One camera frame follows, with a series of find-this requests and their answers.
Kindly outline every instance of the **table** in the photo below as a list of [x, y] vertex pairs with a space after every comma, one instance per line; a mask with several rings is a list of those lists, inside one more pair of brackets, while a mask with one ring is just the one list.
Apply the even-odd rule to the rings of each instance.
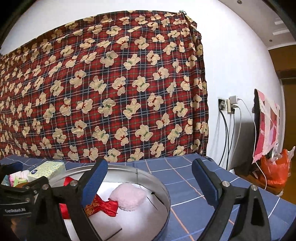
[[[191, 163], [196, 158], [204, 160], [204, 164], [210, 171], [214, 171], [221, 180], [229, 181], [233, 186], [249, 187], [251, 184], [198, 154], [112, 163], [132, 166], [147, 171], [156, 176], [166, 186], [171, 198], [171, 212], [165, 241], [197, 240], [214, 212], [214, 208], [208, 205], [204, 199], [191, 172]], [[24, 169], [33, 170], [46, 160], [9, 156], [2, 159], [0, 163], [9, 164], [16, 161], [22, 162]], [[90, 164], [65, 162], [66, 169], [84, 165]], [[283, 237], [295, 219], [296, 205], [261, 188], [259, 190], [267, 210], [272, 240], [279, 239]], [[227, 241], [230, 236], [238, 208], [238, 205], [234, 206], [221, 241]]]

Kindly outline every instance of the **red plaid fabric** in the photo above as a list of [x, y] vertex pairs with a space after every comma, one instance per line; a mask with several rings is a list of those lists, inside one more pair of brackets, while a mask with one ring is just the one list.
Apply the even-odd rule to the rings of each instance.
[[2, 56], [1, 157], [205, 155], [207, 90], [196, 26], [184, 13], [113, 12]]

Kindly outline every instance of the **pink fluffy pom-pom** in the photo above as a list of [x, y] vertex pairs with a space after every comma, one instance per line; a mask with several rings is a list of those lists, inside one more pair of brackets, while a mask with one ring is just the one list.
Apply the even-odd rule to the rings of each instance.
[[146, 198], [146, 192], [131, 183], [122, 183], [115, 188], [110, 199], [118, 202], [118, 207], [124, 211], [134, 211]]

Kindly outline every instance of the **wall socket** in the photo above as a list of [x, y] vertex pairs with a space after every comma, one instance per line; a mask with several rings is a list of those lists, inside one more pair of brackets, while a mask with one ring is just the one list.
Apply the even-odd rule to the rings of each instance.
[[226, 100], [218, 98], [218, 108], [219, 110], [226, 110]]

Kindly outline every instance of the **blue gripper pad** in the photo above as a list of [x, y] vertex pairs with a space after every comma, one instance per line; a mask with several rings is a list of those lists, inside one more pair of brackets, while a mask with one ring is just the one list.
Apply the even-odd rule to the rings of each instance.
[[97, 161], [96, 164], [92, 167], [91, 170], [85, 172], [82, 175], [79, 181], [82, 181], [83, 190], [81, 193], [81, 205], [83, 208], [86, 205], [90, 205], [93, 201], [98, 189], [100, 188], [106, 174], [108, 171], [108, 162], [105, 160]]
[[222, 188], [220, 186], [220, 178], [214, 173], [210, 172], [203, 161], [199, 158], [192, 162], [192, 174], [195, 177], [207, 203], [215, 209], [218, 206], [219, 198], [222, 195]]

